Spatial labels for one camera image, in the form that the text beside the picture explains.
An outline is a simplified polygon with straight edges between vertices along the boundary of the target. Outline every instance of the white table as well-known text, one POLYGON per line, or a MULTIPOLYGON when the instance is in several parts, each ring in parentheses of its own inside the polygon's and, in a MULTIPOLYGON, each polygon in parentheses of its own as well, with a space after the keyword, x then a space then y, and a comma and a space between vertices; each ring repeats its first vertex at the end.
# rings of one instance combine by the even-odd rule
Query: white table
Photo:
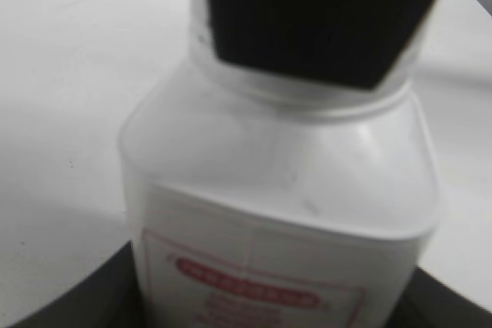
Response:
MULTIPOLYGON (((183 55, 188 0, 0 0, 0 9, 0 326, 7 326, 127 241, 115 135, 183 55)), ((417 90, 450 194, 450 216, 422 266, 492 311, 490 55, 488 14, 474 0, 442 0, 417 90)))

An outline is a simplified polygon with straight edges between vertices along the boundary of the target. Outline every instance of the red border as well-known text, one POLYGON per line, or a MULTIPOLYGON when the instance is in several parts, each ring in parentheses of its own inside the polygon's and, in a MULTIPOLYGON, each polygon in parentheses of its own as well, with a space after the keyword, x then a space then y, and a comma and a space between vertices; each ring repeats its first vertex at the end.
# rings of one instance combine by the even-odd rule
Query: red border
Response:
POLYGON ((359 301, 357 302, 356 307, 354 308, 354 311, 349 316, 349 319, 348 319, 348 322, 347 322, 347 325, 345 328, 351 328, 354 325, 355 320, 357 319, 359 313, 362 310, 362 306, 364 305, 364 301, 365 301, 365 297, 366 297, 366 291, 364 288, 361 288, 361 287, 353 288, 353 287, 337 286, 334 284, 329 284, 329 283, 324 283, 324 282, 314 282, 312 280, 303 280, 300 278, 286 277, 286 276, 277 275, 274 273, 268 273, 268 272, 264 272, 261 270, 256 270, 256 269, 250 268, 250 267, 247 267, 247 268, 240 267, 240 266, 233 264, 233 263, 230 263, 226 260, 222 260, 221 258, 214 257, 212 255, 204 253, 203 251, 196 250, 196 249, 193 249, 192 247, 186 246, 184 244, 180 244, 179 242, 176 242, 174 240, 170 240, 170 239, 163 237, 160 234, 154 232, 153 230, 144 229, 142 232, 142 236, 144 239, 144 250, 145 250, 145 264, 146 264, 145 265, 145 271, 147 274, 147 281, 146 282, 147 282, 148 295, 149 295, 150 300, 153 300, 152 289, 151 289, 151 285, 152 285, 151 274, 150 274, 151 261, 150 261, 150 257, 149 257, 148 246, 147 246, 147 243, 145 242, 146 237, 153 237, 156 240, 158 240, 164 244, 168 244, 174 248, 186 251, 187 253, 197 255, 200 258, 213 261, 214 263, 221 264, 223 266, 226 266, 226 267, 234 269, 234 270, 240 270, 242 272, 247 271, 249 273, 253 273, 253 274, 256 274, 256 275, 261 276, 261 277, 267 277, 267 278, 272 278, 272 279, 276 279, 276 280, 283 280, 285 282, 302 284, 304 286, 324 287, 324 288, 328 288, 331 290, 345 290, 345 291, 357 292, 357 293, 359 293, 359 296, 360 296, 359 301))

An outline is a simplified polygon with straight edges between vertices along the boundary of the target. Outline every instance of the bottle shoulder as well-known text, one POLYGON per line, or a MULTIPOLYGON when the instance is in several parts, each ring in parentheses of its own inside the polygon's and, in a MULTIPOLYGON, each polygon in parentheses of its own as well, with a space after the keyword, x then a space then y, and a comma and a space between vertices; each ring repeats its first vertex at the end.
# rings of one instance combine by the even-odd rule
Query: bottle shoulder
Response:
POLYGON ((398 238, 437 222, 434 161, 411 95, 335 120, 238 98, 186 66, 160 89, 121 135, 124 161, 146 181, 207 204, 353 233, 398 238))

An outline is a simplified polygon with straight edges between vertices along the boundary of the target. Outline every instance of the white plastic bottle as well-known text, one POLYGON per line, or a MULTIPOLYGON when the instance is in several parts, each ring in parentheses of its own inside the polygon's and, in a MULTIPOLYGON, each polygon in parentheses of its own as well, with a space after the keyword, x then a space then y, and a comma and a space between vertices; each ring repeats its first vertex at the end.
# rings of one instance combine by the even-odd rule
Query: white plastic bottle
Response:
POLYGON ((151 327, 384 325, 441 213, 409 82, 432 1, 193 0, 120 138, 151 327))

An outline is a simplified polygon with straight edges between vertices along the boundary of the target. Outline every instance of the bottle neck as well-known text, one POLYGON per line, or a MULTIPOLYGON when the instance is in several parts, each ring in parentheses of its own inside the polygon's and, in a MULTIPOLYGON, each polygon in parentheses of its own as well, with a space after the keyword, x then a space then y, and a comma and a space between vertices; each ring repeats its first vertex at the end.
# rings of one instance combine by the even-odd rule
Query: bottle neck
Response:
POLYGON ((366 110, 375 105, 388 106, 402 99, 409 90, 410 76, 426 28, 424 23, 382 83, 375 90, 364 91, 330 85, 326 81, 296 78, 224 63, 214 53, 213 38, 208 25, 207 0, 191 0, 189 53, 191 60, 209 80, 236 93, 275 104, 340 111, 366 110))

